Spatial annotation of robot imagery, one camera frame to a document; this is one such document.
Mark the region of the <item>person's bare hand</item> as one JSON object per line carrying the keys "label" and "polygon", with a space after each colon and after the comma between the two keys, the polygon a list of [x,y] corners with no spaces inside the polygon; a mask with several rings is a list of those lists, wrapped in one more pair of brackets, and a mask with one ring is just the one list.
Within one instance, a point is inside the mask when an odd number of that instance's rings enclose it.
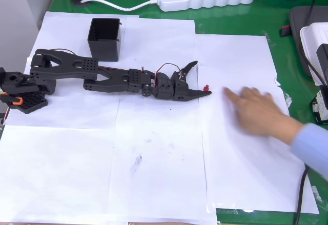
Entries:
{"label": "person's bare hand", "polygon": [[238,95],[229,88],[224,93],[236,109],[240,126],[255,135],[266,135],[291,145],[304,124],[285,115],[270,93],[261,94],[256,88],[244,87]]}

